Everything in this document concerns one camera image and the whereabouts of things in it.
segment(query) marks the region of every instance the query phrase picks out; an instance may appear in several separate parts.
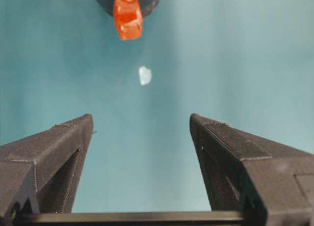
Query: orange plastic piece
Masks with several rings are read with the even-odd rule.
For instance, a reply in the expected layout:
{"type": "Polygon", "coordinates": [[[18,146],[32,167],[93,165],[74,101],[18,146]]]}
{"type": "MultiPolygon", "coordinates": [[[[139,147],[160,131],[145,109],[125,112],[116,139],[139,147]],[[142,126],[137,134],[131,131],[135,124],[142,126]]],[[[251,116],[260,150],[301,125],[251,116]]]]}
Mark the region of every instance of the orange plastic piece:
{"type": "Polygon", "coordinates": [[[115,0],[113,17],[122,40],[136,39],[142,35],[143,16],[138,0],[115,0]]]}

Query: small white object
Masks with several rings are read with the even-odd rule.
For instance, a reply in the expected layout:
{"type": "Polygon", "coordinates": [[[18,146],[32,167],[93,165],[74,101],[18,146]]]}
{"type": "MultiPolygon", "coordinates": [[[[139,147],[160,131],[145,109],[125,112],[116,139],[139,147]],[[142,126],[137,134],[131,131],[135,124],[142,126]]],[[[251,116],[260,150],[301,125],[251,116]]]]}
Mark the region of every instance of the small white object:
{"type": "Polygon", "coordinates": [[[138,73],[139,73],[139,81],[141,82],[141,85],[147,85],[151,82],[152,80],[152,70],[146,68],[146,66],[141,66],[138,69],[138,73]]]}

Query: teal backdrop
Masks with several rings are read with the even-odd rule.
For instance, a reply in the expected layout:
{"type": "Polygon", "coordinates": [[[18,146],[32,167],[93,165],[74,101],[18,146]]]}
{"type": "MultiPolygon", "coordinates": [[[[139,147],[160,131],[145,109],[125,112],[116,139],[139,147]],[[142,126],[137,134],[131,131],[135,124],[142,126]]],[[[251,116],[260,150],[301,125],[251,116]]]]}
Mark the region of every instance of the teal backdrop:
{"type": "Polygon", "coordinates": [[[85,113],[75,212],[208,210],[191,113],[314,153],[314,0],[161,0],[127,42],[95,0],[0,0],[0,143],[85,113]]]}

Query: orange object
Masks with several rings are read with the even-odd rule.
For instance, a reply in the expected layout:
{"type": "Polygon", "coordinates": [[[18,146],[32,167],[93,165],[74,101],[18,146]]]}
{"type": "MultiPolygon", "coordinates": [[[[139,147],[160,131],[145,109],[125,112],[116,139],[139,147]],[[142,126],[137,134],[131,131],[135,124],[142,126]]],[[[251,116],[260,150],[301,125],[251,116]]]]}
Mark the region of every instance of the orange object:
{"type": "Polygon", "coordinates": [[[142,35],[143,16],[138,0],[115,0],[113,17],[122,40],[136,39],[142,35]]]}

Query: white pebble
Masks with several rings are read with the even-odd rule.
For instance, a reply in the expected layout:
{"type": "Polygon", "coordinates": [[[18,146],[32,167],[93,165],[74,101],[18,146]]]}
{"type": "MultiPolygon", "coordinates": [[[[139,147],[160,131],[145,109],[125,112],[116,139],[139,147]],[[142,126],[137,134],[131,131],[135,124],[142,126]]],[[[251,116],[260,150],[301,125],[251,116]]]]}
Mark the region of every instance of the white pebble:
{"type": "Polygon", "coordinates": [[[142,86],[147,85],[151,82],[152,80],[152,70],[146,68],[146,66],[141,66],[138,69],[139,73],[139,81],[142,86]]]}

